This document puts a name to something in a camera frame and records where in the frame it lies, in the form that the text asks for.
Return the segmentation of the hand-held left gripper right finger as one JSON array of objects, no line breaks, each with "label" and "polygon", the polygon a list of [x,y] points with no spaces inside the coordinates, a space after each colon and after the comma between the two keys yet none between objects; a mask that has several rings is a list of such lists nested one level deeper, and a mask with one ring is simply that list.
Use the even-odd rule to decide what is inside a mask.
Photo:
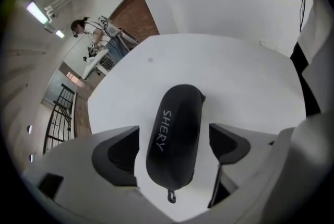
[{"label": "hand-held left gripper right finger", "polygon": [[222,166],[223,186],[227,189],[239,188],[268,157],[277,136],[224,124],[210,124],[209,144]]}]

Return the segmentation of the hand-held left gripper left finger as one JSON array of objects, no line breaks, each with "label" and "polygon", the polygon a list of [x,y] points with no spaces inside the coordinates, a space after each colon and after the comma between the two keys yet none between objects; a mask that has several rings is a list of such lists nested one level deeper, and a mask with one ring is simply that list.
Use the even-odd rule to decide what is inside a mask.
[{"label": "hand-held left gripper left finger", "polygon": [[138,152],[139,126],[110,129],[61,143],[34,161],[23,176],[33,184],[50,173],[75,182],[98,178],[115,187],[137,187]]}]

